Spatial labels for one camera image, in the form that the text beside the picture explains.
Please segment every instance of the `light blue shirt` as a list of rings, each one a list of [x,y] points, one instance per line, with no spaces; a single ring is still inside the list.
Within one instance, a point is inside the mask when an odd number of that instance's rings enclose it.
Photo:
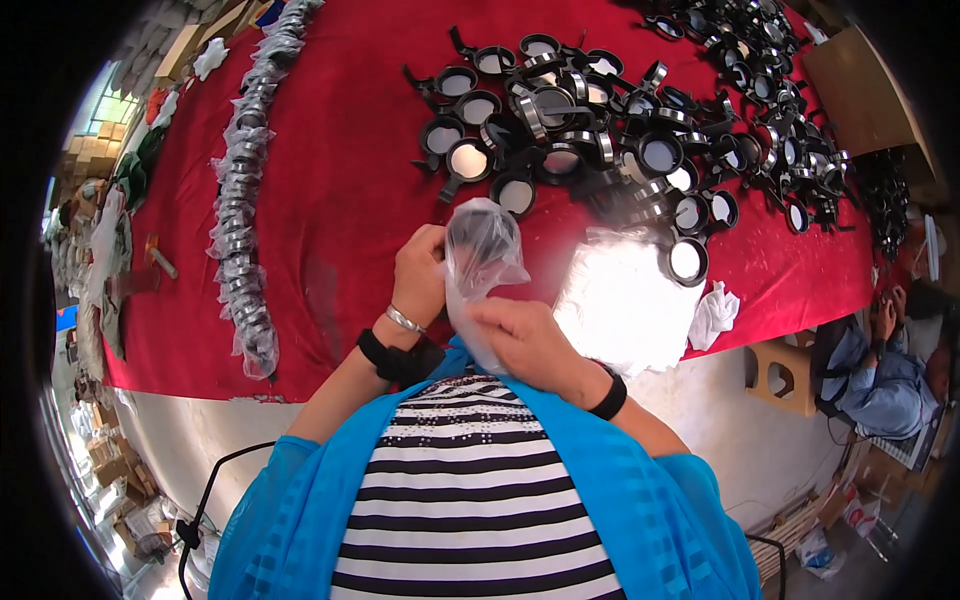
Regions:
[[[224,530],[208,597],[322,600],[373,448],[396,406],[463,374],[460,347],[430,380],[381,396],[320,445],[284,436]],[[759,576],[716,478],[692,455],[651,459],[609,422],[512,379],[573,480],[628,598],[755,599]]]
[[[836,407],[870,433],[894,440],[916,435],[933,417],[937,400],[924,380],[926,365],[904,351],[902,338],[888,345],[876,367],[860,367],[869,350],[859,327],[847,329],[833,351],[828,369],[852,369],[847,377],[824,380],[821,397],[831,399],[850,381]]]

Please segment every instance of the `orange tool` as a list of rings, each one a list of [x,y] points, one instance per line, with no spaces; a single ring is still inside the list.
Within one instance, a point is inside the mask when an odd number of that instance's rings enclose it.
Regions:
[[[167,275],[171,279],[176,279],[180,276],[180,272],[177,271],[177,268],[174,267],[167,257],[160,253],[160,250],[157,249],[159,244],[159,236],[156,233],[151,233],[147,236],[147,248],[144,255],[144,261],[147,263],[148,267],[153,267],[154,263],[160,265],[164,271],[167,272]]]

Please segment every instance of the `red object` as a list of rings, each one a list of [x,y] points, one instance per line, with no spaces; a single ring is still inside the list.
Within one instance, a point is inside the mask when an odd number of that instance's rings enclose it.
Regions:
[[[803,20],[788,12],[803,34]],[[178,103],[147,201],[132,220],[133,247],[143,248],[146,235],[158,233],[180,279],[165,277],[157,293],[124,304],[127,362],[108,352],[112,383],[172,396],[306,401],[390,301],[396,251],[417,227],[442,224],[453,210],[436,199],[445,177],[425,177],[408,163],[421,158],[419,132],[432,114],[404,81],[400,64],[406,61],[419,77],[462,64],[446,33],[454,23],[471,44],[511,48],[535,32],[576,44],[586,28],[585,47],[615,52],[627,64],[629,81],[664,60],[666,84],[697,99],[712,97],[716,72],[696,56],[694,44],[632,28],[638,19],[633,10],[596,0],[560,8],[508,0],[324,5],[271,106],[276,137],[256,206],[258,256],[269,283],[264,295],[280,346],[273,384],[248,379],[241,358],[230,355],[233,326],[218,319],[217,263],[204,253],[217,191],[208,163],[224,155],[229,100],[238,96],[261,34],[236,37],[224,64],[206,82],[194,82]],[[799,58],[796,63],[794,80],[804,76]],[[741,95],[732,96],[741,109]],[[804,96],[810,109],[819,106],[812,90]],[[737,127],[746,130],[743,123]],[[486,195],[489,184],[465,185],[454,203]],[[864,213],[843,201],[841,221],[857,231],[826,234],[814,226],[794,235],[781,214],[767,212],[760,192],[735,194],[739,224],[708,244],[708,289],[715,279],[726,281],[741,298],[740,315],[711,351],[792,333],[869,303],[873,260]],[[520,223],[533,281],[495,293],[552,303],[574,247],[592,225],[588,209],[572,203],[565,188],[540,184],[537,205]],[[431,328],[435,339],[449,333],[446,324]]]
[[[160,89],[159,87],[150,92],[150,97],[147,98],[147,112],[143,117],[143,120],[147,122],[147,125],[153,125],[156,118],[160,116],[160,108],[163,106],[164,101],[166,101],[167,96],[169,95],[169,89]]]

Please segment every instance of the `silver bangle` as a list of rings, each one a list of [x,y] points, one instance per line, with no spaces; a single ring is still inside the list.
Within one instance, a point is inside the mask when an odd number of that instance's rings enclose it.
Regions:
[[[413,331],[414,333],[418,333],[420,335],[426,333],[426,329],[404,317],[403,314],[396,310],[392,304],[387,306],[387,317],[408,331]]]

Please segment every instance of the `black wrist strap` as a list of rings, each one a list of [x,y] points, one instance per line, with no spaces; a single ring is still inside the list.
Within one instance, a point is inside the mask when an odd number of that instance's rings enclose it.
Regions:
[[[883,351],[887,348],[886,340],[874,340],[870,345],[870,350],[873,351],[876,356],[876,361],[879,362],[883,358]]]
[[[401,390],[425,380],[445,358],[444,349],[426,336],[406,352],[393,346],[384,347],[372,329],[360,332],[357,347],[376,367],[377,377],[396,382]]]
[[[606,365],[601,365],[601,367],[613,378],[613,384],[611,384],[610,391],[607,392],[607,395],[604,396],[599,404],[593,407],[590,413],[600,419],[610,420],[616,417],[616,414],[620,412],[623,404],[627,401],[627,384],[623,382],[623,377],[613,372],[613,370]]]

